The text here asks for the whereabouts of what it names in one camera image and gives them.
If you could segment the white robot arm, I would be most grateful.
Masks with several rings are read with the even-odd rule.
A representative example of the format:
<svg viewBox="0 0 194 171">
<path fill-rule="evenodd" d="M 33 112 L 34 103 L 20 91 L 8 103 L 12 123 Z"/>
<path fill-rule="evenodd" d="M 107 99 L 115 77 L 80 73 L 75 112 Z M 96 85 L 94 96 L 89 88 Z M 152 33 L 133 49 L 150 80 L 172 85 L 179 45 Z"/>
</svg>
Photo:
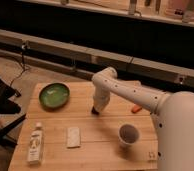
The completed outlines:
<svg viewBox="0 0 194 171">
<path fill-rule="evenodd" d="M 168 93 L 117 80 L 108 67 L 92 76 L 93 109 L 101 113 L 114 93 L 159 117 L 158 171 L 194 171 L 194 93 Z"/>
</svg>

